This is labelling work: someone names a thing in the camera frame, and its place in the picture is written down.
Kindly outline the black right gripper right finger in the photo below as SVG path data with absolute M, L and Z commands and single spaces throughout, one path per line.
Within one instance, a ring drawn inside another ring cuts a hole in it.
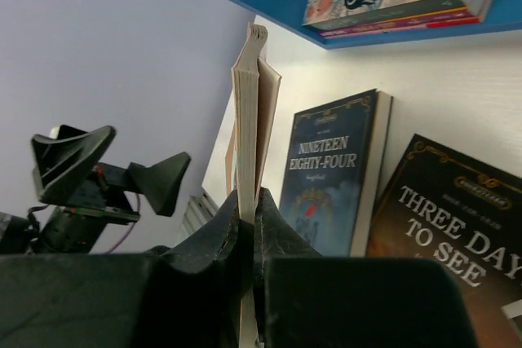
M 321 256 L 283 219 L 262 188 L 254 220 L 254 313 L 266 347 L 318 347 Z

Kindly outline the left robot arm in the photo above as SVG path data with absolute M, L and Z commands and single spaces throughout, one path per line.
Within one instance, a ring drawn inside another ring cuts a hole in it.
M 107 225 L 132 228 L 144 198 L 155 214 L 175 211 L 182 179 L 191 161 L 178 153 L 152 166 L 126 168 L 101 162 L 117 131 L 102 126 L 91 132 L 61 125 L 50 135 L 34 135 L 33 182 L 39 205 L 25 217 L 1 215 L 1 252 L 89 253 Z

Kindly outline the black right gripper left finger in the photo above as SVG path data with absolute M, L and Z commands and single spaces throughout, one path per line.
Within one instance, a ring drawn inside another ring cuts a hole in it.
M 176 325 L 190 347 L 238 347 L 241 297 L 237 193 L 163 258 L 176 270 Z

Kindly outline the Nineteen Eighty-Four book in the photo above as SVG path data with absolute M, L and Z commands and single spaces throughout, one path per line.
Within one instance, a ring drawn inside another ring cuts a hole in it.
M 323 256 L 365 255 L 392 102 L 372 89 L 294 115 L 279 210 Z

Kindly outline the Othello picture book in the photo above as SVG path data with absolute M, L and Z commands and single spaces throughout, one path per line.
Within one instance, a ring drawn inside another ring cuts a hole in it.
M 232 66 L 235 108 L 235 190 L 241 256 L 238 345 L 258 336 L 253 294 L 254 220 L 276 111 L 281 75 L 263 56 L 268 30 L 249 23 L 246 41 Z

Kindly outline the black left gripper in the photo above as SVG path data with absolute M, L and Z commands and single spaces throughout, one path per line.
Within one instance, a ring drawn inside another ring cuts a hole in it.
M 38 237 L 40 253 L 89 253 L 109 224 L 133 227 L 140 218 L 140 198 L 132 207 L 125 191 L 125 170 L 99 163 L 117 134 L 113 126 L 87 132 L 61 125 L 51 136 L 31 138 L 33 183 L 39 201 L 57 205 Z M 178 153 L 145 167 L 126 169 L 156 215 L 172 216 L 191 157 Z

